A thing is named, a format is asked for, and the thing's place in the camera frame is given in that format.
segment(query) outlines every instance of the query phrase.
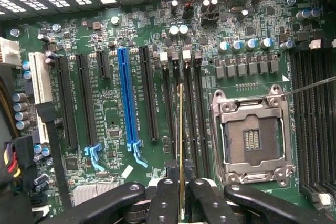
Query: pcie slot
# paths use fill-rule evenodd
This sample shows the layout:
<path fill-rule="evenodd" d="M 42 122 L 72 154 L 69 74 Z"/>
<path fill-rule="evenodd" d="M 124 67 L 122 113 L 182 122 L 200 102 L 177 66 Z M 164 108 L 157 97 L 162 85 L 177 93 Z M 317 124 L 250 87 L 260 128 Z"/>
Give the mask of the pcie slot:
<path fill-rule="evenodd" d="M 95 145 L 98 143 L 98 139 L 93 110 L 93 98 L 91 92 L 88 60 L 84 55 L 76 55 L 76 62 L 82 98 L 82 109 L 84 112 L 83 117 L 85 122 L 87 145 Z"/>
<path fill-rule="evenodd" d="M 195 65 L 194 65 L 195 91 L 196 91 L 196 100 L 197 100 L 198 124 L 200 126 L 199 127 L 199 137 L 200 137 L 200 142 L 201 142 L 204 176 L 206 178 L 210 178 L 208 141 L 207 141 L 207 134 L 206 134 L 204 104 L 203 104 L 201 64 L 202 64 L 201 60 L 195 60 Z"/>
<path fill-rule="evenodd" d="M 76 131 L 75 112 L 73 110 L 72 88 L 69 74 L 68 59 L 66 57 L 55 57 L 58 92 L 60 98 L 64 134 L 68 148 L 78 147 Z"/>
<path fill-rule="evenodd" d="M 103 50 L 96 52 L 99 76 L 101 78 L 110 78 L 110 65 L 108 54 Z"/>
<path fill-rule="evenodd" d="M 159 132 L 157 127 L 158 121 L 156 119 L 153 74 L 148 46 L 139 47 L 139 56 L 150 139 L 152 141 L 157 141 L 159 139 Z"/>
<path fill-rule="evenodd" d="M 44 63 L 45 56 L 40 52 L 29 53 L 30 71 L 32 75 L 33 91 L 35 104 L 51 102 L 53 96 L 51 93 L 49 67 Z M 37 127 L 41 143 L 49 143 L 49 136 L 46 125 L 37 115 Z"/>

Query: microchip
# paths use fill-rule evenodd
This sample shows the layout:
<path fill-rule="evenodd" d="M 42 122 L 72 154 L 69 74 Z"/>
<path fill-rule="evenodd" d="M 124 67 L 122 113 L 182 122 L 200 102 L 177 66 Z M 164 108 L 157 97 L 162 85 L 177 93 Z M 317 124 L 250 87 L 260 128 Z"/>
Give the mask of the microchip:
<path fill-rule="evenodd" d="M 78 170 L 78 162 L 75 157 L 65 158 L 65 167 L 67 170 Z"/>
<path fill-rule="evenodd" d="M 297 41 L 306 41 L 309 40 L 309 32 L 308 31 L 302 31 L 297 33 Z"/>
<path fill-rule="evenodd" d="M 166 39 L 166 46 L 171 47 L 173 45 L 173 41 L 171 39 Z"/>
<path fill-rule="evenodd" d="M 207 39 L 207 37 L 201 37 L 201 38 L 199 38 L 199 43 L 200 43 L 201 45 L 207 45 L 207 44 L 208 44 L 208 39 Z"/>
<path fill-rule="evenodd" d="M 313 35 L 314 35 L 314 39 L 324 39 L 325 38 L 323 30 L 314 30 Z"/>
<path fill-rule="evenodd" d="M 254 34 L 253 26 L 246 27 L 246 35 L 253 35 L 253 34 Z"/>
<path fill-rule="evenodd" d="M 269 16 L 269 15 L 274 15 L 274 13 L 275 13 L 275 10 L 274 10 L 274 8 L 272 7 L 272 6 L 268 6 L 267 8 L 266 8 L 266 14 Z"/>
<path fill-rule="evenodd" d="M 287 34 L 279 34 L 279 41 L 286 42 L 288 40 L 288 35 Z"/>
<path fill-rule="evenodd" d="M 189 45 L 189 44 L 191 44 L 192 43 L 192 40 L 191 40 L 191 37 L 185 37 L 184 38 L 184 43 L 186 44 L 186 45 Z"/>

